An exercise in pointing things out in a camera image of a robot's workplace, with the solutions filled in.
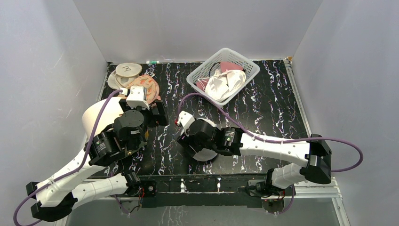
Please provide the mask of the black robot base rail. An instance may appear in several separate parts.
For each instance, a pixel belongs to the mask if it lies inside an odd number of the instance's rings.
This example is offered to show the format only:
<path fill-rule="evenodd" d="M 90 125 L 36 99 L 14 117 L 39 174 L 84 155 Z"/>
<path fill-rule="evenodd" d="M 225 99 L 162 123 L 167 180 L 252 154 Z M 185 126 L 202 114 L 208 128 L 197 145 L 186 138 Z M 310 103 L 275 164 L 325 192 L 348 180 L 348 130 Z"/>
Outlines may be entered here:
<path fill-rule="evenodd" d="M 265 174 L 197 174 L 140 176 L 141 184 L 126 194 L 123 201 L 139 200 L 142 208 L 166 206 L 246 206 L 275 214 L 284 207 L 290 190 L 264 194 L 260 184 Z"/>

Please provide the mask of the white mesh laundry bag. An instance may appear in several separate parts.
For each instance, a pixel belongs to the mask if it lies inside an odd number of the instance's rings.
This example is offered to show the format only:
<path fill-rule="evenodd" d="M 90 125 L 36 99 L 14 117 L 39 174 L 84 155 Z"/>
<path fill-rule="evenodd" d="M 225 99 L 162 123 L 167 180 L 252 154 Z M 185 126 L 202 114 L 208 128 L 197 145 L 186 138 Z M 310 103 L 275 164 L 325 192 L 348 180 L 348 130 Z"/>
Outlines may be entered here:
<path fill-rule="evenodd" d="M 195 119 L 195 121 L 204 122 L 206 125 L 209 124 L 210 127 L 217 129 L 216 124 L 209 119 L 198 118 Z M 193 159 L 205 162 L 205 161 L 210 161 L 217 156 L 217 153 L 214 150 L 205 147 L 205 145 L 202 145 L 200 143 L 201 140 L 195 138 L 195 136 L 188 135 L 188 130 L 185 133 L 181 131 L 180 136 L 178 138 L 178 143 Z"/>

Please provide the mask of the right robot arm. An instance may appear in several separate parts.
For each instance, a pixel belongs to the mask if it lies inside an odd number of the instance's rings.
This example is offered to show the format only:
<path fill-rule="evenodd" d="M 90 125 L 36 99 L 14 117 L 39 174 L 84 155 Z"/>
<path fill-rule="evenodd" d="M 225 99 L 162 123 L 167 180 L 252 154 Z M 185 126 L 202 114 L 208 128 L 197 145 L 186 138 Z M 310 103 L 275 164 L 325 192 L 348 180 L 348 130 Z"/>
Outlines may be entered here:
<path fill-rule="evenodd" d="M 207 162 L 218 155 L 262 156 L 287 161 L 288 165 L 269 169 L 264 182 L 253 189 L 259 195 L 277 195 L 289 186 L 309 181 L 316 184 L 331 182 L 331 155 L 328 144 L 318 135 L 311 141 L 294 142 L 292 139 L 249 135 L 236 127 L 219 129 L 206 119 L 179 119 L 182 127 L 177 141 L 189 155 Z"/>

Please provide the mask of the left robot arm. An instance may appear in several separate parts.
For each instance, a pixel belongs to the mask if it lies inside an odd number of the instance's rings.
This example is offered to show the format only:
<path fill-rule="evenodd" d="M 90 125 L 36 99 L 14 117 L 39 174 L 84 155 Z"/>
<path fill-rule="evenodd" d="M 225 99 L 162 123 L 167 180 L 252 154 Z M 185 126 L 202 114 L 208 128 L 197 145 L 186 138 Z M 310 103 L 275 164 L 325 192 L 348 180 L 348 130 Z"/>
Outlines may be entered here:
<path fill-rule="evenodd" d="M 48 179 L 26 185 L 28 197 L 35 200 L 31 206 L 35 219 L 55 222 L 88 202 L 119 194 L 142 195 L 154 185 L 129 171 L 91 183 L 86 179 L 144 148 L 149 128 L 168 125 L 163 101 L 143 106 L 111 97 L 90 106 L 82 121 L 88 142 L 78 154 Z"/>

